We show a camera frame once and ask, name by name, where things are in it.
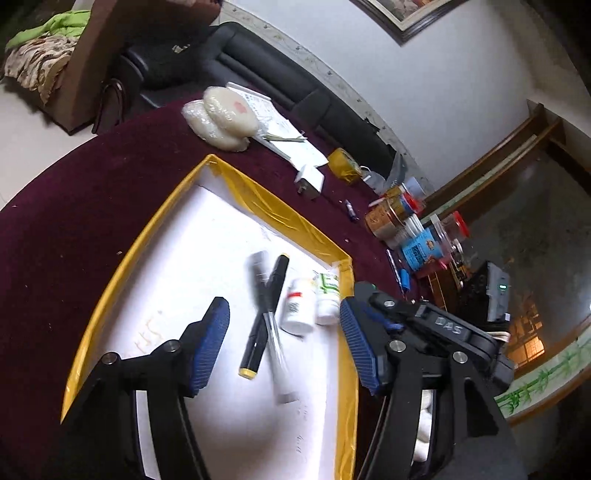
paper note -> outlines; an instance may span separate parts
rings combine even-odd
[[[301,133],[297,131],[291,122],[277,111],[269,97],[231,82],[228,83],[227,87],[246,100],[255,112],[259,122],[265,126],[267,133],[283,138],[298,138],[301,136]],[[272,145],[273,150],[281,151],[298,171],[304,165],[321,167],[328,163],[327,158],[307,140],[305,142],[267,142],[259,137],[256,137],[256,140],[263,145]]]

chair leg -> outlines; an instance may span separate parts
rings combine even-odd
[[[113,125],[108,126],[106,129],[109,130],[124,121],[124,106],[125,106],[125,87],[118,79],[110,79],[103,87],[103,91],[100,96],[99,108],[96,113],[95,123],[92,126],[92,133],[96,134],[99,132],[101,122],[105,111],[108,110],[109,95],[111,91],[115,92],[116,101],[116,117]]]

floral blanket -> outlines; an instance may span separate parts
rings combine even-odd
[[[60,73],[67,65],[77,37],[44,34],[13,49],[4,63],[4,75],[15,78],[28,90],[37,90],[43,104],[60,86]]]

green cloth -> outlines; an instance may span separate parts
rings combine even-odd
[[[41,37],[45,33],[63,35],[65,37],[80,37],[90,18],[90,10],[70,10],[51,17],[40,27],[30,28],[17,33],[6,44],[5,51]]]

yellow marker cap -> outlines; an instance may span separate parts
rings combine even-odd
[[[240,370],[238,370],[238,375],[240,375],[241,377],[247,378],[249,380],[252,380],[253,378],[256,377],[256,372],[253,372],[252,370],[250,370],[248,368],[241,368]]]

